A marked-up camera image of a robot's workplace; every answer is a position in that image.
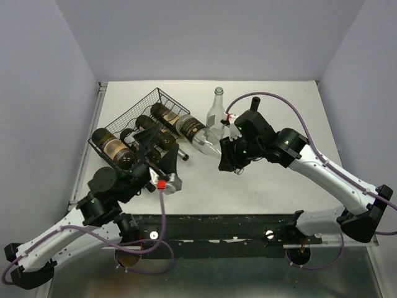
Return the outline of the green bottle brown label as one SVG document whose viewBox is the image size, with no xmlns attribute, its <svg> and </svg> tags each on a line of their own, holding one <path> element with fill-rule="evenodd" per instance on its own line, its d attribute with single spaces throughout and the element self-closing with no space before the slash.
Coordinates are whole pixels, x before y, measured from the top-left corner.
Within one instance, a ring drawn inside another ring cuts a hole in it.
<svg viewBox="0 0 397 298">
<path fill-rule="evenodd" d="M 133 151 L 139 150 L 139 143 L 135 140 L 136 132 L 133 129 L 127 128 L 120 133 L 120 140 L 124 145 Z"/>
</svg>

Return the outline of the short clear glass bottle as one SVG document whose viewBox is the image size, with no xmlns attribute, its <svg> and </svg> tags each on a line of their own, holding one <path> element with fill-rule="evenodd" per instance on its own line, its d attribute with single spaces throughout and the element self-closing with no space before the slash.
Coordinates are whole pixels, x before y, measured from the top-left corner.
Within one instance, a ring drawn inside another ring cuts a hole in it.
<svg viewBox="0 0 397 298">
<path fill-rule="evenodd" d="M 207 156 L 221 158 L 221 147 L 218 137 L 201 121 L 187 114 L 177 120 L 176 130 L 182 135 L 192 146 Z"/>
</svg>

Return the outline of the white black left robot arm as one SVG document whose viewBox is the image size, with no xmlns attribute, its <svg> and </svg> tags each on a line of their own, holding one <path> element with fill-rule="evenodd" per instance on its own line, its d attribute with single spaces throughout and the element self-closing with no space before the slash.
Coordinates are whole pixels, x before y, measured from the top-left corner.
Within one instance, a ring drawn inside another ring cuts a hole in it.
<svg viewBox="0 0 397 298">
<path fill-rule="evenodd" d="M 64 257 L 72 258 L 106 245 L 142 256 L 162 245 L 166 232 L 163 195 L 180 191 L 182 181 L 177 175 L 178 144 L 159 160 L 152 157 L 159 131 L 155 125 L 136 134 L 138 148 L 132 150 L 107 129 L 95 130 L 91 139 L 111 161 L 110 166 L 95 172 L 88 182 L 88 194 L 54 226 L 33 240 L 5 247 L 9 265 L 1 276 L 2 283 L 35 289 L 54 277 Z M 155 239 L 143 238 L 133 216 L 124 213 L 120 206 L 147 185 L 161 196 L 161 224 Z"/>
</svg>

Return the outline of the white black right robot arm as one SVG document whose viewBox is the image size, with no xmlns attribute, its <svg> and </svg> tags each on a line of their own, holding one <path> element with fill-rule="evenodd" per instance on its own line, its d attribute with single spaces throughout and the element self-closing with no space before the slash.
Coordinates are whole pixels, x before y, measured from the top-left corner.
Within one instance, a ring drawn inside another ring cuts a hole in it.
<svg viewBox="0 0 397 298">
<path fill-rule="evenodd" d="M 357 242 L 370 242 L 393 194 L 390 187 L 376 187 L 349 173 L 296 130 L 275 132 L 259 112 L 246 111 L 230 129 L 232 136 L 220 140 L 220 171 L 237 171 L 264 158 L 305 176 L 341 203 L 334 209 L 297 212 L 285 228 L 290 242 L 300 243 L 318 233 L 343 233 Z"/>
</svg>

